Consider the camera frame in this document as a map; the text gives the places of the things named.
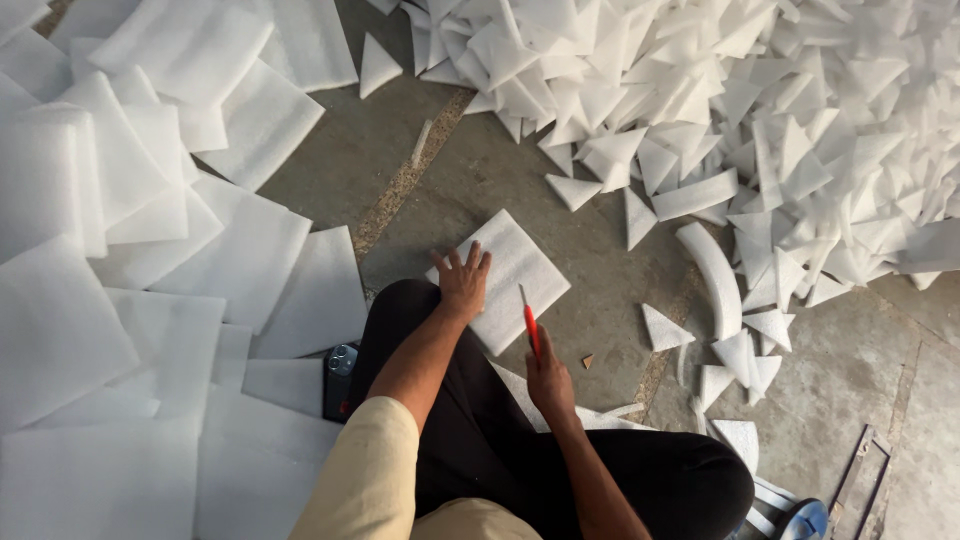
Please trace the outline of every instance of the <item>stack of foam sheets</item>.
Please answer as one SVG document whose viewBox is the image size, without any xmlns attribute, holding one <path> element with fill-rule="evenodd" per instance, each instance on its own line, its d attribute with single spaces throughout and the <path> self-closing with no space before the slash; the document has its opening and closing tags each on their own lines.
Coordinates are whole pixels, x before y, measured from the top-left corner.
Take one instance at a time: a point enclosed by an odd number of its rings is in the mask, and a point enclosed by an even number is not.
<svg viewBox="0 0 960 540">
<path fill-rule="evenodd" d="M 730 258 L 678 233 L 716 312 L 711 398 L 734 379 L 765 395 L 792 297 L 960 269 L 952 3 L 369 2 L 406 12 L 422 79 L 476 88 L 467 113 L 517 143 L 538 134 L 558 208 L 624 191 L 628 249 L 657 221 L 733 225 Z"/>
<path fill-rule="evenodd" d="M 336 8 L 48 12 L 0 0 L 0 539 L 284 538 L 340 429 L 294 358 L 367 307 L 347 228 L 254 192 L 356 82 Z"/>
</svg>

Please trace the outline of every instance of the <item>black smartphone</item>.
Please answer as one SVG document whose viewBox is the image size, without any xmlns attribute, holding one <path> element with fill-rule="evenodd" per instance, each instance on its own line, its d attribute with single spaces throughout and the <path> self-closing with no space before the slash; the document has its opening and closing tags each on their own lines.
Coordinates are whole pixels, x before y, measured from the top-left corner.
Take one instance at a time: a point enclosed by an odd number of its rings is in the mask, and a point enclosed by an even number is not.
<svg viewBox="0 0 960 540">
<path fill-rule="evenodd" d="M 356 347 L 337 345 L 324 358 L 324 419 L 347 423 L 347 397 L 353 368 L 357 363 Z"/>
</svg>

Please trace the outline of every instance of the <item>hand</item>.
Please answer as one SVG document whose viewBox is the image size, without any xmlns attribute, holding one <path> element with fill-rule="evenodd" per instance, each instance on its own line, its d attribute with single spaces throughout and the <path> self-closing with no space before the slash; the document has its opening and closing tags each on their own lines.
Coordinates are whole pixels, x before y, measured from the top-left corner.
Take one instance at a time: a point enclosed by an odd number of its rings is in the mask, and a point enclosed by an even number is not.
<svg viewBox="0 0 960 540">
<path fill-rule="evenodd" d="M 487 295 L 487 274 L 493 262 L 490 252 L 480 257 L 480 242 L 473 242 L 467 256 L 467 264 L 460 262 L 460 254 L 450 248 L 447 266 L 444 258 L 436 251 L 430 253 L 434 266 L 440 272 L 440 309 L 448 311 L 450 316 L 468 324 L 483 311 L 484 298 Z"/>
<path fill-rule="evenodd" d="M 553 431 L 578 427 L 582 429 L 574 408 L 570 372 L 553 354 L 553 342 L 546 328 L 538 325 L 538 332 L 540 365 L 532 351 L 527 353 L 527 390 L 530 392 L 530 400 Z"/>
</svg>

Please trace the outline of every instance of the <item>finger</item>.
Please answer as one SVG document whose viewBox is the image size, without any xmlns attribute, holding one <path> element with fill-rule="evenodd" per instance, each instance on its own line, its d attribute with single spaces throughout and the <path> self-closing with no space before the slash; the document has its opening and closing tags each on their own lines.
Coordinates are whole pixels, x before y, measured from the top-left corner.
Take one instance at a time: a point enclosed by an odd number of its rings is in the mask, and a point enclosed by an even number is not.
<svg viewBox="0 0 960 540">
<path fill-rule="evenodd" d="M 490 272 L 490 267 L 492 264 L 493 264 L 493 254 L 490 252 L 483 254 L 483 257 L 480 259 L 480 267 L 479 267 L 480 274 L 483 275 L 483 277 L 485 278 L 487 277 L 487 274 Z"/>
<path fill-rule="evenodd" d="M 450 259 L 450 267 L 454 270 L 464 265 L 462 262 L 460 262 L 460 254 L 457 253 L 455 248 L 449 248 L 447 250 L 446 257 Z"/>
<path fill-rule="evenodd" d="M 527 380 L 531 380 L 540 372 L 537 366 L 537 355 L 527 353 Z"/>
<path fill-rule="evenodd" d="M 553 357 L 553 341 L 543 325 L 537 325 L 537 337 L 540 339 L 540 357 Z"/>
<path fill-rule="evenodd" d="M 440 272 L 450 269 L 444 258 L 437 253 L 437 250 L 430 250 L 430 260 L 433 260 L 433 265 L 436 266 Z"/>
<path fill-rule="evenodd" d="M 480 261 L 480 242 L 473 240 L 470 244 L 470 253 L 467 255 L 467 268 L 473 270 Z"/>
</svg>

